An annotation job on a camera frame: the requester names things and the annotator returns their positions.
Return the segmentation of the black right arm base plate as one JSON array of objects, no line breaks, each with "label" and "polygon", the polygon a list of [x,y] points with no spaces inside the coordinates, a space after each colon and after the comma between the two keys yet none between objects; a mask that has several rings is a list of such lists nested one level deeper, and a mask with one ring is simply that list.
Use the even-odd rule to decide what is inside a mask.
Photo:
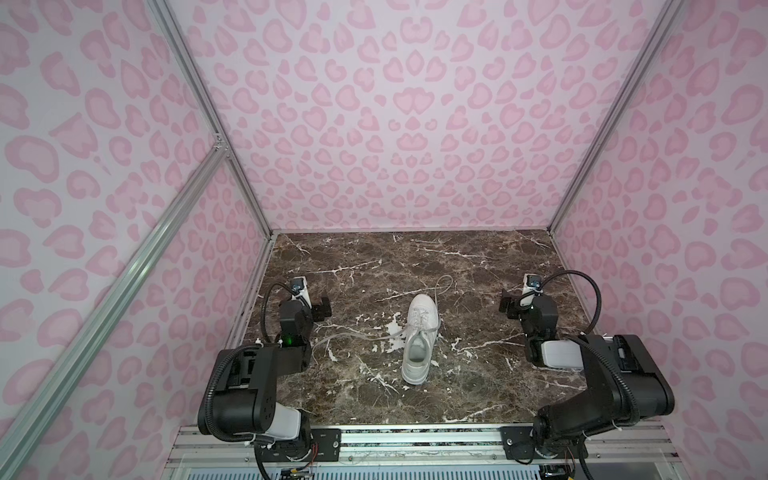
[{"label": "black right arm base plate", "polygon": [[584,436],[544,439],[531,425],[501,427],[499,432],[506,459],[522,465],[589,458]]}]

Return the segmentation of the white sneaker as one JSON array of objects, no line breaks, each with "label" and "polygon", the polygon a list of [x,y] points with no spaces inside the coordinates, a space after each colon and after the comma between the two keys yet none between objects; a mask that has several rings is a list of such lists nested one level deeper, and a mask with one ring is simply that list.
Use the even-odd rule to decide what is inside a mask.
[{"label": "white sneaker", "polygon": [[418,294],[410,303],[405,328],[401,375],[406,383],[421,385],[426,381],[439,328],[436,302],[429,295]]}]

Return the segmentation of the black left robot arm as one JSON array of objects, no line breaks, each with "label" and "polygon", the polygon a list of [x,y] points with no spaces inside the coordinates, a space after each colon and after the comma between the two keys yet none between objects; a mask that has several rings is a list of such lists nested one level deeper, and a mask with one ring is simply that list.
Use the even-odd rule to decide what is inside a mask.
[{"label": "black left robot arm", "polygon": [[332,307],[327,296],[318,304],[297,297],[280,304],[279,316],[278,343],[219,352],[198,411],[202,434],[230,443],[309,443],[307,415],[278,402],[277,380],[308,369],[314,324],[331,317]]}]

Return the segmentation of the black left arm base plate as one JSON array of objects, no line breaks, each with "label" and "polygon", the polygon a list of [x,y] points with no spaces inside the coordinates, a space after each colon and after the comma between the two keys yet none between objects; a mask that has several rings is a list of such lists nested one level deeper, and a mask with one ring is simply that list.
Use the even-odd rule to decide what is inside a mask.
[{"label": "black left arm base plate", "polygon": [[342,430],[311,428],[303,430],[294,440],[276,441],[262,449],[264,463],[337,462],[342,445]]}]

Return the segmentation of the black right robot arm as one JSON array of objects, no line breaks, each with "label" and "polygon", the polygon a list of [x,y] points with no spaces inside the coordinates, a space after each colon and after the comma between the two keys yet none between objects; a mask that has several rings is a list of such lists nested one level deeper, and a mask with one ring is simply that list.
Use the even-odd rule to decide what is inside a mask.
[{"label": "black right robot arm", "polygon": [[636,335],[564,336],[557,331],[554,299],[535,290],[504,290],[499,311],[520,322],[526,359],[539,368],[579,370],[586,387],[569,399],[541,407],[527,434],[506,440],[507,457],[524,461],[581,453],[595,435],[666,416],[675,407],[671,386]]}]

